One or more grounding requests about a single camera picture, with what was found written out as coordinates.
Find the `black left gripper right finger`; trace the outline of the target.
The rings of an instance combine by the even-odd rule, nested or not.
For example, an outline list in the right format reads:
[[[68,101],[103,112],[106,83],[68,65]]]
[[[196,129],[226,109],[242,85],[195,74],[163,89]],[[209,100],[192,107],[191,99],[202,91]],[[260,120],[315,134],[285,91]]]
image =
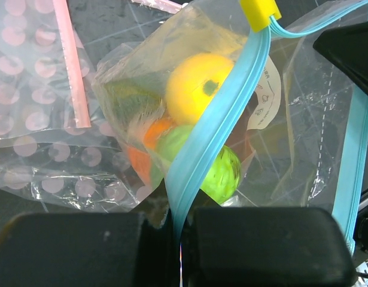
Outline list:
[[[339,225],[314,207],[202,207],[183,234],[184,286],[352,286]]]

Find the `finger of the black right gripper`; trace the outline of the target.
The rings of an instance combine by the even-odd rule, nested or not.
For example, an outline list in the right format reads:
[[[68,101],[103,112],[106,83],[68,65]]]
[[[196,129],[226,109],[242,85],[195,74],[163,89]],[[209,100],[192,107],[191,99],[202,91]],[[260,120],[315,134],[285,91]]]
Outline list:
[[[368,96],[368,21],[327,29],[313,48]]]

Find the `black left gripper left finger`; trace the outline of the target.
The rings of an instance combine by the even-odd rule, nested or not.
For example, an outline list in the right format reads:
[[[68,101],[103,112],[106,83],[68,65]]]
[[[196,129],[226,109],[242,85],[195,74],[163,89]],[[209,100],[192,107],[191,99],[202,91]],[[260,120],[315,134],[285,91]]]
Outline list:
[[[171,217],[33,213],[0,233],[0,286],[178,286]]]

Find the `bumpy green lime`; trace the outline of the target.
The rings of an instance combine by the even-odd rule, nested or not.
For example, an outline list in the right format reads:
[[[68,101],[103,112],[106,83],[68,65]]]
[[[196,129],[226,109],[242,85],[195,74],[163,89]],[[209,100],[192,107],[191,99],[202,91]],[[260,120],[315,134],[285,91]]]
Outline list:
[[[161,136],[156,145],[157,153],[171,163],[188,139],[193,126],[180,125]],[[218,204],[223,204],[236,191],[241,181],[241,162],[228,146],[223,146],[200,187]]]

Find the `large orange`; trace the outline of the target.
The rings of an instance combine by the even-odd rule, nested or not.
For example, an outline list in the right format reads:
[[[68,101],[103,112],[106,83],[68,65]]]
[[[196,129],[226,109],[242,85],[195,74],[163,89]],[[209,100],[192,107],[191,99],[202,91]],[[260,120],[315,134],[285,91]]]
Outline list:
[[[134,171],[138,174],[145,185],[151,186],[150,170],[151,158],[146,153],[135,147],[129,146],[127,148],[129,161]]]

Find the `small orange tangerine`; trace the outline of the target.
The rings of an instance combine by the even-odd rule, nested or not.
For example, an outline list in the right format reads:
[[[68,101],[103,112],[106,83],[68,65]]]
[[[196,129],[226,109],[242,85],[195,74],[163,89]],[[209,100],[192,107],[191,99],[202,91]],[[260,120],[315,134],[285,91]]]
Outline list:
[[[175,126],[174,120],[169,117],[163,117],[156,120],[145,133],[143,139],[145,147],[155,149],[159,138]]]

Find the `blue zipper clear bag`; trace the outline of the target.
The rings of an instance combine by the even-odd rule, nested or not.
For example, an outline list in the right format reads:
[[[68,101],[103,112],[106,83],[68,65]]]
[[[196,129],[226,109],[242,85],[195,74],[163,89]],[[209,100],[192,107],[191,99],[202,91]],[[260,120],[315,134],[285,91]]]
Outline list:
[[[351,253],[368,137],[368,97],[313,44],[327,29],[368,21],[368,1],[329,1],[283,29],[275,1],[192,1],[143,42],[97,65],[92,89],[122,148],[151,158],[153,191],[164,184],[183,285],[183,234],[202,207],[314,207],[337,222]],[[171,163],[143,139],[169,117],[166,84],[185,59],[214,53],[234,67]],[[118,125],[104,84],[131,80],[158,94],[152,114]],[[223,146],[241,162],[234,194],[218,204],[200,189]]]

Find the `dark green avocado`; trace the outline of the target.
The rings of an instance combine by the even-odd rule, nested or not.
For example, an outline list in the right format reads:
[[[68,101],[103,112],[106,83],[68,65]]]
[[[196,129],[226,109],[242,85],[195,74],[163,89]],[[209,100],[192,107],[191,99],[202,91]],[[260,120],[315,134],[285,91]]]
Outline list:
[[[152,114],[161,105],[162,98],[131,80],[111,81],[104,84],[109,101],[108,112],[118,125],[127,126],[135,116]]]

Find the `yellow lemon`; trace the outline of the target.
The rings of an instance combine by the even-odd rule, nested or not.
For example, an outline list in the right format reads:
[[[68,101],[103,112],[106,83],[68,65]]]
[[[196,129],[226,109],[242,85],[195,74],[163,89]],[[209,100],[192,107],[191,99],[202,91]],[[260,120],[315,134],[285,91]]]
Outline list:
[[[199,53],[181,62],[166,84],[166,106],[174,121],[196,124],[233,67],[232,60],[214,53]]]

